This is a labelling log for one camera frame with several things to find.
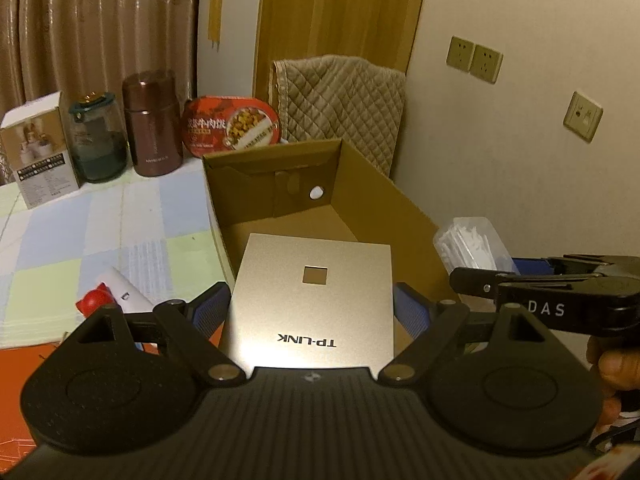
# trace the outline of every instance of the quilted cloth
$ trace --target quilted cloth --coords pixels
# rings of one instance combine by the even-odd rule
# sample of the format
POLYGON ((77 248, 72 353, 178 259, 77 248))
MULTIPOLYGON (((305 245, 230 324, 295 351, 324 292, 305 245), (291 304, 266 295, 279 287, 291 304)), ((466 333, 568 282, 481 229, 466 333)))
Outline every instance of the quilted cloth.
POLYGON ((2 146, 2 142, 0 142, 0 186, 2 186, 2 184, 8 184, 13 179, 14 176, 12 175, 11 167, 9 167, 9 160, 6 158, 4 147, 2 146))
POLYGON ((388 175, 404 107, 404 73, 359 57, 273 63, 270 102, 289 142, 339 137, 388 175))

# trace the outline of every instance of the red cap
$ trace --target red cap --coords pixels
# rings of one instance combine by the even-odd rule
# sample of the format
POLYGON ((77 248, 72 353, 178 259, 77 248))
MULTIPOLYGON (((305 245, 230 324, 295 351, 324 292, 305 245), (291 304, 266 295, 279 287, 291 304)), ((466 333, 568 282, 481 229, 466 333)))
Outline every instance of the red cap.
POLYGON ((76 308, 82 312, 84 317, 89 317, 101 306, 108 305, 110 303, 116 303, 116 300, 113 299, 113 295, 111 294, 109 287, 104 283, 101 283, 96 288, 86 293, 84 298, 76 303, 76 308))

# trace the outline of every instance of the brown thermos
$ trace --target brown thermos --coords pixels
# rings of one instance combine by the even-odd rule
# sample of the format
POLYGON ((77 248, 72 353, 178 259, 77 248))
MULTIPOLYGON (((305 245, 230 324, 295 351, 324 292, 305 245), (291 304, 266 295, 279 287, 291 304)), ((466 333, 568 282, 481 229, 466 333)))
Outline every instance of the brown thermos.
POLYGON ((127 136, 133 167, 142 176, 158 176, 180 168, 180 105, 171 70, 153 70, 122 83, 127 136))

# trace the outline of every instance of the glass jar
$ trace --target glass jar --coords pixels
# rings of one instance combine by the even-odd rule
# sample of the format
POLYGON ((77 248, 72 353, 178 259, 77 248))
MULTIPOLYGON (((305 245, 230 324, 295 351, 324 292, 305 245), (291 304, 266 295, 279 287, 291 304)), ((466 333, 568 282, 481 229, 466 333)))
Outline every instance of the glass jar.
POLYGON ((71 157, 80 177, 105 182, 127 167, 127 141, 111 92, 89 94, 69 108, 71 157))

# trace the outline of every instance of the metal screw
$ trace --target metal screw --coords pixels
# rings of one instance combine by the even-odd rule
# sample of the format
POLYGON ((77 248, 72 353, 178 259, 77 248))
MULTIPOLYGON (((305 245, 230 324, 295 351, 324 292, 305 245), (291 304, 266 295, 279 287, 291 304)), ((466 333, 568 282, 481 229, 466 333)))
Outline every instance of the metal screw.
POLYGON ((215 365, 209 368, 209 377, 217 381, 230 381, 240 375, 240 369, 234 365, 215 365))
POLYGON ((389 365, 382 370, 382 373, 392 381, 405 381, 415 375, 415 370, 409 365, 389 365))
POLYGON ((316 373, 316 372, 311 372, 308 373, 305 376, 302 376, 302 378, 307 382, 307 383, 315 383, 316 381, 319 381, 320 379, 322 379, 322 375, 316 373))

